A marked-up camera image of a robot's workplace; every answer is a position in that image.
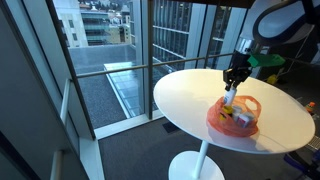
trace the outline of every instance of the table leg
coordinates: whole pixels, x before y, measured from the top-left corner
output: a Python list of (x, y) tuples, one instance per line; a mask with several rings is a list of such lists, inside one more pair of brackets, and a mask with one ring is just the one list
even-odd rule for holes
[(200, 152), (199, 152), (199, 155), (198, 155), (196, 168), (195, 168), (194, 174), (193, 174), (193, 177), (196, 178), (196, 179), (199, 179), (199, 177), (200, 177), (200, 173), (201, 173), (201, 169), (202, 169), (202, 166), (203, 166), (203, 162), (204, 162), (204, 159), (205, 159), (206, 154), (207, 154), (208, 145), (209, 144), (208, 144), (207, 141), (202, 141), (202, 143), (201, 143), (201, 148), (200, 148)]

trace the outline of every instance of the white round table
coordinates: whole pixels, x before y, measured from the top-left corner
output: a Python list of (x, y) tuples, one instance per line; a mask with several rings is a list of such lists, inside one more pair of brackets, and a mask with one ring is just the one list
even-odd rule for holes
[(168, 74), (154, 88), (154, 100), (169, 121), (202, 140), (200, 152), (178, 154), (169, 167), (169, 179), (224, 179), (220, 168), (206, 156), (208, 144), (253, 154), (276, 154), (305, 146), (315, 125), (305, 108), (291, 96), (254, 78), (237, 87), (261, 104), (259, 131), (250, 137), (226, 136), (207, 123), (207, 111), (225, 94), (220, 70), (192, 69)]

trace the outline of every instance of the gray wall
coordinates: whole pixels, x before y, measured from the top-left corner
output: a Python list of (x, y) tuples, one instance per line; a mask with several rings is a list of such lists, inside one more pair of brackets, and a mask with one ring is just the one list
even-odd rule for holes
[[(62, 178), (88, 179), (35, 65), (1, 8), (1, 132), (41, 179), (49, 179), (53, 153), (60, 149), (65, 152)], [(8, 166), (1, 160), (1, 170)]]

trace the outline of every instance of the table pedestal base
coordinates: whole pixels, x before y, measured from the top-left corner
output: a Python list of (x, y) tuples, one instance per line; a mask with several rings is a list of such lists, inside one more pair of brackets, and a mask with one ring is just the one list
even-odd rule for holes
[[(198, 157), (199, 152), (195, 151), (185, 151), (174, 157), (169, 167), (169, 180), (196, 179), (194, 172)], [(206, 156), (199, 179), (224, 180), (224, 176), (218, 165)]]

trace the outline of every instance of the table top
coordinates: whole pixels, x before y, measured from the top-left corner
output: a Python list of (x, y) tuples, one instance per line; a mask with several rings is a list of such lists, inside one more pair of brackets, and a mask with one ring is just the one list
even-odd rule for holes
[(280, 89), (248, 78), (236, 95), (249, 95), (261, 104), (259, 131), (250, 137), (226, 136), (212, 128), (207, 111), (225, 94), (220, 70), (192, 69), (168, 74), (154, 88), (159, 110), (177, 127), (210, 144), (254, 154), (276, 154), (299, 149), (314, 136), (315, 125), (305, 108)]

